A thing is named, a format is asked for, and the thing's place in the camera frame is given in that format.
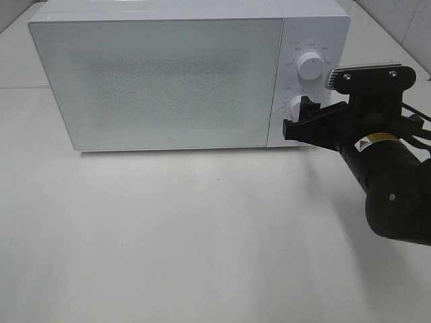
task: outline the power knob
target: power knob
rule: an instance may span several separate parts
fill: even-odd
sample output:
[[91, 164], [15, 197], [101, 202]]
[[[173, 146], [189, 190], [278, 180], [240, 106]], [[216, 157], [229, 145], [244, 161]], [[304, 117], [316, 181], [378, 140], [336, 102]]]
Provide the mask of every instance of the power knob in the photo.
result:
[[289, 104], [289, 113], [290, 120], [293, 122], [298, 122], [300, 115], [302, 118], [302, 114], [305, 116], [309, 116], [313, 112], [316, 112], [321, 108], [320, 103], [314, 103], [308, 94], [303, 94], [302, 96], [296, 96], [288, 102]]
[[305, 52], [296, 61], [299, 76], [307, 81], [321, 76], [324, 64], [322, 55], [313, 50]]

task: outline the microwave window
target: microwave window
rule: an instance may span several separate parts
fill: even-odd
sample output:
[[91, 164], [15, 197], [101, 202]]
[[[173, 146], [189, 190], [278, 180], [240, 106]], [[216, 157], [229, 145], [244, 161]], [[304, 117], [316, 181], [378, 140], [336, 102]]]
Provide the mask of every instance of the microwave window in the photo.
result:
[[242, 126], [247, 48], [114, 56], [71, 52], [94, 130]]

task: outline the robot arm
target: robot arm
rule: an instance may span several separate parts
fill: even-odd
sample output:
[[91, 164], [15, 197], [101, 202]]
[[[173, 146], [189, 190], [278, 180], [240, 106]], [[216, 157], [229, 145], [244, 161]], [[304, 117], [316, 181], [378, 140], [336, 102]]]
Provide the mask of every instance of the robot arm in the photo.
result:
[[[400, 64], [334, 69], [327, 87], [349, 102], [320, 109], [302, 97], [298, 122], [284, 120], [284, 138], [338, 151], [366, 193], [366, 218], [378, 235], [431, 246], [431, 159], [420, 162], [402, 143], [427, 149], [426, 115], [403, 103], [416, 81]], [[402, 107], [415, 112], [401, 115]]]

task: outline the black cable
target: black cable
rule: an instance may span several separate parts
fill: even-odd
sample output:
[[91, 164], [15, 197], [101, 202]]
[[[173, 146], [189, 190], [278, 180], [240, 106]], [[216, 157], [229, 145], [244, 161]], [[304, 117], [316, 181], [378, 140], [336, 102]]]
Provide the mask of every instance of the black cable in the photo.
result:
[[420, 112], [419, 110], [416, 110], [414, 107], [409, 106], [406, 103], [402, 103], [402, 107], [413, 112], [414, 114], [417, 114], [418, 116], [420, 116], [421, 118], [423, 118], [424, 120], [427, 120], [429, 122], [431, 122], [431, 117], [427, 116], [426, 114], [424, 114], [423, 112]]
[[419, 149], [423, 149], [423, 150], [428, 150], [428, 152], [431, 155], [431, 146], [421, 142], [420, 140], [417, 140], [415, 137], [413, 136], [404, 136], [403, 139], [409, 143], [410, 145], [419, 148]]

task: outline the control panel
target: control panel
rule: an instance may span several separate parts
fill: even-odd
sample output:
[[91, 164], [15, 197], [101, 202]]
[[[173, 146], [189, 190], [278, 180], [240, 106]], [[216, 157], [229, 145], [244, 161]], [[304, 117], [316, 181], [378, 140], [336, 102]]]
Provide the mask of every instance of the control panel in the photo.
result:
[[268, 147], [298, 145], [283, 138], [283, 119], [298, 121], [301, 97], [329, 105], [327, 73], [338, 66], [350, 19], [286, 17], [281, 35]]

